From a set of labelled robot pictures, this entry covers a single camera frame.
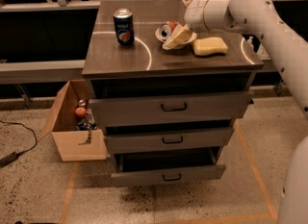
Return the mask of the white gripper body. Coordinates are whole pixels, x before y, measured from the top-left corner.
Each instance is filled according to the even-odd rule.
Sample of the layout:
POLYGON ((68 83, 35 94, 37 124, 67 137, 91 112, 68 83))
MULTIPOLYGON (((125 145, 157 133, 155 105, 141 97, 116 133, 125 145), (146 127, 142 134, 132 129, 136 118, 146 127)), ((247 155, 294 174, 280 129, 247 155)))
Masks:
POLYGON ((227 31, 232 24, 228 5, 229 0, 192 0, 184 14, 185 23, 196 33, 227 31))

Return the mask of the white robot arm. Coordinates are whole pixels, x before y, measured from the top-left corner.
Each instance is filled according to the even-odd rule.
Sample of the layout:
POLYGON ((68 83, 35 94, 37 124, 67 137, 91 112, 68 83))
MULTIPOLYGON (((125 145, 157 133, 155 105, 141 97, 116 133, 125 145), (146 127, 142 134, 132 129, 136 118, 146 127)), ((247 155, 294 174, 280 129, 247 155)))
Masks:
MULTIPOLYGON (((271 0, 182 0, 195 33, 224 30, 256 36, 308 117, 308 42, 278 15, 271 0)), ((308 224, 308 137, 292 156, 281 191, 277 224, 308 224)))

